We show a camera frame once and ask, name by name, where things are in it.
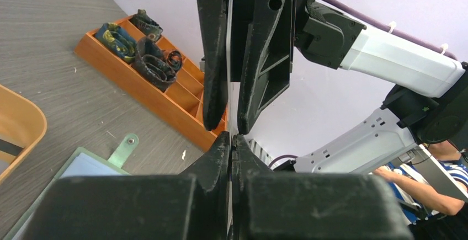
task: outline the wall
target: wall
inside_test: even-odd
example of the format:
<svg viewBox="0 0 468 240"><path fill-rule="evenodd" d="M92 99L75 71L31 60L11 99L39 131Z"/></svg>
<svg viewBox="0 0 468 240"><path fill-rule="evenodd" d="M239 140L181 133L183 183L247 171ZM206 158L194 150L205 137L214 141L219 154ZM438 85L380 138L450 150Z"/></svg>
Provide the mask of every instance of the wall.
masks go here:
<svg viewBox="0 0 468 240"><path fill-rule="evenodd" d="M127 14L145 8L195 62L203 56L196 0L114 0ZM340 0L382 22L467 59L466 0ZM298 52L290 88L268 107L249 137L273 157L320 148L377 108L392 84L307 62Z"/></svg>

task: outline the patterned fabric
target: patterned fabric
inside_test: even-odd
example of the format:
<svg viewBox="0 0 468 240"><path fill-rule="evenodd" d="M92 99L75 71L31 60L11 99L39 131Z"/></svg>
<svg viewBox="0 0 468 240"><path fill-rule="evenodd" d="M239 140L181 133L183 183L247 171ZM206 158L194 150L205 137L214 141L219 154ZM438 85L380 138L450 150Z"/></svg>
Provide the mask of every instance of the patterned fabric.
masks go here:
<svg viewBox="0 0 468 240"><path fill-rule="evenodd" d="M468 169L461 163L461 162L454 162L454 161L439 161L439 163L444 167L444 169L455 179L455 181L461 182L468 188ZM387 165L389 170L392 170L396 173L405 175L409 178L412 178L418 182L424 183L424 184L429 184L424 177L422 177L421 174L417 173L417 170L415 169L414 166L408 165L408 164L402 164L398 168L394 167L391 163ZM424 207L420 202L418 202L416 199L411 197L408 193L403 191L398 185L395 183L389 183L390 187L393 189L393 192L395 193L396 197L400 200L403 200L409 204L414 204L419 207ZM412 224L416 223L419 219L416 217L416 215L412 214L409 211L402 210L403 214L406 218L406 223ZM432 211L431 213L428 214L427 217L434 216L438 214L438 211Z"/></svg>
<svg viewBox="0 0 468 240"><path fill-rule="evenodd" d="M178 50L164 51L164 59L176 73L182 68L182 54Z"/></svg>
<svg viewBox="0 0 468 240"><path fill-rule="evenodd" d="M94 37L124 62L135 60L136 41L119 25L104 23Z"/></svg>
<svg viewBox="0 0 468 240"><path fill-rule="evenodd" d="M130 19L130 22L151 40L160 39L163 29L156 21L148 17L144 9L138 9L138 13Z"/></svg>
<svg viewBox="0 0 468 240"><path fill-rule="evenodd" d="M176 81L176 72L162 59L164 59L164 53L155 42L148 37L143 37L136 45L136 58L132 67L145 80L165 92Z"/></svg>

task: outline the wooden tray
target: wooden tray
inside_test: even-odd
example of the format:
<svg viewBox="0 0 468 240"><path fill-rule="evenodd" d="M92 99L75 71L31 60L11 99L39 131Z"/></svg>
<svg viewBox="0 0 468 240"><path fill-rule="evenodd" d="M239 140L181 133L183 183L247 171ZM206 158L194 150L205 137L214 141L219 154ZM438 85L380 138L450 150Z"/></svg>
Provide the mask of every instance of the wooden tray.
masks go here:
<svg viewBox="0 0 468 240"><path fill-rule="evenodd" d="M115 23L138 41L145 35L129 21L130 18ZM102 45L93 36L97 31L95 29L86 33L76 46L75 53L203 151L207 151L218 134L227 127L227 117L225 113L214 131L206 131L203 127L204 74L193 61L179 50L184 65L177 73L176 82L163 93ZM164 36L156 44L162 50L178 50Z"/></svg>
<svg viewBox="0 0 468 240"><path fill-rule="evenodd" d="M0 171L0 184L29 155L47 130L44 113L31 101L0 85L0 138L23 147L18 154L0 152L0 159L9 164Z"/></svg>

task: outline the gray wood surface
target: gray wood surface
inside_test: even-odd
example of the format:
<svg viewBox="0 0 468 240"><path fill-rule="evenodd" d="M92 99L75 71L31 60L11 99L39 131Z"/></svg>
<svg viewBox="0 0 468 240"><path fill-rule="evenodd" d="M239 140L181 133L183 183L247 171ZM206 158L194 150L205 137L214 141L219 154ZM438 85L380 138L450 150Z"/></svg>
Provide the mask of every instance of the gray wood surface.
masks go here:
<svg viewBox="0 0 468 240"><path fill-rule="evenodd" d="M112 0L0 0L0 84L38 105L49 124L0 185L0 237L78 146L107 159L127 133L137 134L123 166L132 174L179 173L202 155L72 53L84 33L125 16Z"/></svg>

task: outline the striped shirt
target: striped shirt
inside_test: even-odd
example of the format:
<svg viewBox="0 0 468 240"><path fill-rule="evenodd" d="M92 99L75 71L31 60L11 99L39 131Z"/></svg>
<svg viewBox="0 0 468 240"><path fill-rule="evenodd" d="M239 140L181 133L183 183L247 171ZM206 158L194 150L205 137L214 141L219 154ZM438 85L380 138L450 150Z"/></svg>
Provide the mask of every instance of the striped shirt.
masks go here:
<svg viewBox="0 0 468 240"><path fill-rule="evenodd" d="M452 178L455 179L455 181L460 182L461 184L464 184L468 188L468 169L458 161L439 161L439 163L442 165L442 167L452 176ZM397 173L403 174L407 177L412 178L413 180L416 180L418 182L424 183L424 184L429 184L424 177L419 174L414 166L410 166L407 164L402 164L398 168L395 168L391 163L387 165L387 167ZM399 198L400 200L403 200L409 204L415 204L420 207L423 207L420 202L418 202L416 199L411 197L408 193L403 191L398 185L395 183L389 183L390 187L393 189L393 192L395 193L396 197ZM416 217L416 215L412 214L409 211L403 210L403 214L406 220L406 224L409 225L411 223L416 223L419 219ZM438 211L432 211L428 217L434 216L438 214Z"/></svg>

